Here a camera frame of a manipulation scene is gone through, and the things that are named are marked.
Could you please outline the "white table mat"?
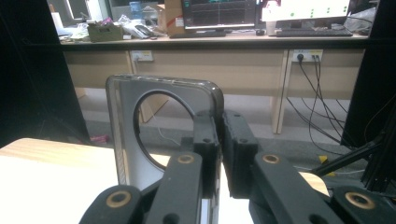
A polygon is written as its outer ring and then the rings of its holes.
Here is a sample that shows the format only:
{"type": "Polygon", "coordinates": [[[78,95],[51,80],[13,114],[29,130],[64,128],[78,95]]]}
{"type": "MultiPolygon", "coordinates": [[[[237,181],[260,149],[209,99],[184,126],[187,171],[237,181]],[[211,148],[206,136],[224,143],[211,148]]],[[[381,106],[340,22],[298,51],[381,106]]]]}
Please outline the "white table mat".
{"type": "Polygon", "coordinates": [[[0,156],[0,224],[78,224],[117,183],[110,158],[56,164],[0,156]]]}

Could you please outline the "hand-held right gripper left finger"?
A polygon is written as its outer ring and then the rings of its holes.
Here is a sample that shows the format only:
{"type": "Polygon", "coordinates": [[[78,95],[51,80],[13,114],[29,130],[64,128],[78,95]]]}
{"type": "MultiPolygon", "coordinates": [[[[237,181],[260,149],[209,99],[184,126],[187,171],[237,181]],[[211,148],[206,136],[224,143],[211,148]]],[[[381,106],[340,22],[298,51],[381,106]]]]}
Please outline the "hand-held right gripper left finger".
{"type": "Polygon", "coordinates": [[[220,144],[216,123],[211,114],[200,112],[193,117],[193,152],[202,159],[203,197],[217,195],[220,144]]]}

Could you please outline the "black metal stand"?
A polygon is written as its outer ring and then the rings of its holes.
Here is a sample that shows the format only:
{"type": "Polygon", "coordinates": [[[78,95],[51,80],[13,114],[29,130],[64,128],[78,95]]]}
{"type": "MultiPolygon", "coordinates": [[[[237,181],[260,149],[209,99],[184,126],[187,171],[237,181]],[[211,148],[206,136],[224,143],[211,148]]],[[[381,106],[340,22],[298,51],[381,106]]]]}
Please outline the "black metal stand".
{"type": "Polygon", "coordinates": [[[396,102],[383,130],[374,140],[312,169],[311,173],[324,176],[360,159],[369,159],[361,177],[361,183],[367,190],[386,192],[389,185],[396,181],[396,102]]]}

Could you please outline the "white-screen computer monitor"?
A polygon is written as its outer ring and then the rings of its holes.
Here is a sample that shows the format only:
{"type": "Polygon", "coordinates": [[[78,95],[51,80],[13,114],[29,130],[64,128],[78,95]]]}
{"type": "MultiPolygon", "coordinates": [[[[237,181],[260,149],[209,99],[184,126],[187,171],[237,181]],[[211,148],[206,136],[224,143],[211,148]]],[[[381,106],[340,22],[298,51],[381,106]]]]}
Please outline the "white-screen computer monitor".
{"type": "Polygon", "coordinates": [[[312,21],[315,27],[328,27],[347,17],[350,0],[263,0],[261,21],[312,21]]]}

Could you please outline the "black keyboard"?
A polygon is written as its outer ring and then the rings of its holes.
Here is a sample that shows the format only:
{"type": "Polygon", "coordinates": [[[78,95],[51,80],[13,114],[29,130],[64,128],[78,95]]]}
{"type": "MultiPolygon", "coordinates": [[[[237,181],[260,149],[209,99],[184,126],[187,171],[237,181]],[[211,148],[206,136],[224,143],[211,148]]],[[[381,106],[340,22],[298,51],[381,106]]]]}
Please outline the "black keyboard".
{"type": "Polygon", "coordinates": [[[277,37],[324,37],[324,36],[353,36],[348,30],[303,30],[289,29],[276,32],[277,37]]]}
{"type": "Polygon", "coordinates": [[[185,34],[174,34],[169,35],[169,38],[201,38],[201,37],[224,37],[227,34],[225,32],[209,31],[202,33],[185,33],[185,34]]]}

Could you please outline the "translucent grey phone case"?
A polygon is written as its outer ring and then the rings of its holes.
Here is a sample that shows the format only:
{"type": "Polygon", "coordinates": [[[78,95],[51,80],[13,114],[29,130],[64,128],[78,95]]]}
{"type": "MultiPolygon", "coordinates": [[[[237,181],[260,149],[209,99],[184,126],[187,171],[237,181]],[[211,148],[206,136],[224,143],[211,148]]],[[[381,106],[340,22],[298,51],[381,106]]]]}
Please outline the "translucent grey phone case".
{"type": "MultiPolygon", "coordinates": [[[[143,190],[163,177],[165,166],[149,155],[139,136],[139,108],[154,94],[176,99],[192,119],[200,112],[211,114],[216,123],[220,144],[223,136],[224,99],[221,89],[213,82],[180,77],[122,74],[107,79],[106,94],[118,180],[122,185],[143,190]]],[[[204,209],[201,211],[203,224],[219,222],[219,179],[217,187],[216,196],[204,198],[204,209]]]]}

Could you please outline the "blue water bottle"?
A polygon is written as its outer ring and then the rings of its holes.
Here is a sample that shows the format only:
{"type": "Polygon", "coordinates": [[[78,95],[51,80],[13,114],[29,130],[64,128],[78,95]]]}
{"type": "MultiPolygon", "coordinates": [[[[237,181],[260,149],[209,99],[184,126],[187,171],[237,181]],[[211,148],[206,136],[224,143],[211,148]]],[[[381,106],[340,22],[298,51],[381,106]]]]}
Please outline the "blue water bottle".
{"type": "Polygon", "coordinates": [[[133,20],[142,20],[143,19],[143,12],[142,12],[142,5],[141,2],[138,0],[131,1],[129,3],[131,9],[131,15],[133,20]]]}

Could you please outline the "wooden shelf frame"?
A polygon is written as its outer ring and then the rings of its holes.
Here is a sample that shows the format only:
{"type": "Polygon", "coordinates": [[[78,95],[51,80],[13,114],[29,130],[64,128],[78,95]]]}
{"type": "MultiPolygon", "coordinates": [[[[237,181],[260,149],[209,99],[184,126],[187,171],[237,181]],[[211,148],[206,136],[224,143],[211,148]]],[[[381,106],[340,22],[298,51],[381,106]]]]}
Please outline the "wooden shelf frame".
{"type": "Polygon", "coordinates": [[[62,51],[78,88],[102,88],[108,76],[132,73],[211,80],[227,94],[267,96],[272,130],[280,133],[287,98],[314,96],[314,81],[324,98],[350,99],[364,53],[355,44],[351,37],[292,39],[242,33],[67,43],[62,51]],[[295,49],[322,49],[322,61],[293,62],[295,49]],[[134,61],[132,50],[151,50],[154,61],[134,61]]]}

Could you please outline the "green box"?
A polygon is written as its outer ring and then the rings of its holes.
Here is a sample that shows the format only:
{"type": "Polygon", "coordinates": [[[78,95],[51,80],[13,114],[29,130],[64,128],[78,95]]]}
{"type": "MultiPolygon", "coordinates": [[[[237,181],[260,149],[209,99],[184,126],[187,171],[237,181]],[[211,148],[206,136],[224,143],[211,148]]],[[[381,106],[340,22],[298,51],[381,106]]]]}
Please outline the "green box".
{"type": "Polygon", "coordinates": [[[118,41],[123,39],[122,28],[114,24],[105,26],[90,24],[88,26],[88,33],[91,42],[118,41]]]}

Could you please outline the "clear plastic bag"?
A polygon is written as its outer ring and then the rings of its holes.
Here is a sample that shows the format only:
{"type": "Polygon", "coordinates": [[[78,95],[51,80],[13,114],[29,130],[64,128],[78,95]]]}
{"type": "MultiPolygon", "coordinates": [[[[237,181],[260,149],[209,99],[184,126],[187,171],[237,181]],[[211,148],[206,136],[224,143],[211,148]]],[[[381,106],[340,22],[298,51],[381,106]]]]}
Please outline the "clear plastic bag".
{"type": "Polygon", "coordinates": [[[374,23],[376,8],[371,7],[357,13],[349,13],[344,26],[351,32],[371,30],[374,23]]]}

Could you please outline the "black curtain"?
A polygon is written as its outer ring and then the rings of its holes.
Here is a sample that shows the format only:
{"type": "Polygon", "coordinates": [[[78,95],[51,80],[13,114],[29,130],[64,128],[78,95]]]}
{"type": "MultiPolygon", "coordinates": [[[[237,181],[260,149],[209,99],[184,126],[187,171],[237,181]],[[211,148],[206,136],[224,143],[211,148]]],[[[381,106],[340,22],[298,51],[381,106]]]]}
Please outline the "black curtain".
{"type": "Polygon", "coordinates": [[[379,0],[341,144],[360,147],[385,127],[396,102],[396,0],[379,0]]]}
{"type": "Polygon", "coordinates": [[[88,145],[46,0],[0,0],[0,147],[30,137],[88,145]]]}

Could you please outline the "dark-screen computer monitor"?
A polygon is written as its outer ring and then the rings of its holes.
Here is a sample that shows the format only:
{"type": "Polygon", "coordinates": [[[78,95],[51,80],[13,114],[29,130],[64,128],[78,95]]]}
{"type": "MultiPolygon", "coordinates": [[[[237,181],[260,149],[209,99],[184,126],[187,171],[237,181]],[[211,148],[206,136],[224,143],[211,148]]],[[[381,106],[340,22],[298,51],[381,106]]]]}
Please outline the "dark-screen computer monitor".
{"type": "Polygon", "coordinates": [[[181,0],[186,30],[250,28],[256,0],[181,0]]]}

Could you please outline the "pink packet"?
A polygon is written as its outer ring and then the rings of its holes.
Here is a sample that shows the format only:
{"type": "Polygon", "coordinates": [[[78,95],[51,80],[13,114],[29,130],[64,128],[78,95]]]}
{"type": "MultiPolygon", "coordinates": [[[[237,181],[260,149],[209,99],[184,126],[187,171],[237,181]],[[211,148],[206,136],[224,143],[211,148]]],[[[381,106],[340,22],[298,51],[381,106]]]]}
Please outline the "pink packet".
{"type": "Polygon", "coordinates": [[[109,136],[107,134],[94,135],[90,137],[90,140],[94,143],[106,144],[109,140],[109,136]]]}

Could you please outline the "brown cardboard box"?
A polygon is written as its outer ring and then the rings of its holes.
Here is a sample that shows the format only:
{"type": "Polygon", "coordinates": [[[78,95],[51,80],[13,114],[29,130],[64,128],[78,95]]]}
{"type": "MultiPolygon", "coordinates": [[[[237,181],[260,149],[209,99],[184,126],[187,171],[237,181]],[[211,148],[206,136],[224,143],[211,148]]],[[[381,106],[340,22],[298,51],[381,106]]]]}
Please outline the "brown cardboard box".
{"type": "Polygon", "coordinates": [[[158,0],[160,29],[168,35],[184,34],[181,0],[158,0]]]}

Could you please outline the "white desk telephone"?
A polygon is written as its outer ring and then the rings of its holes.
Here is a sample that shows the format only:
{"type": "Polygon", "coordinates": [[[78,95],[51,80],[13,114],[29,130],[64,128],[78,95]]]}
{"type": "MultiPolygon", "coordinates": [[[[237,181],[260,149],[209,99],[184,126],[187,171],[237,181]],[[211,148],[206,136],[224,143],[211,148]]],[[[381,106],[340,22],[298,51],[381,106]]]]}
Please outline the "white desk telephone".
{"type": "Polygon", "coordinates": [[[145,25],[141,23],[129,22],[123,25],[123,29],[140,39],[146,39],[154,36],[154,33],[145,25]]]}

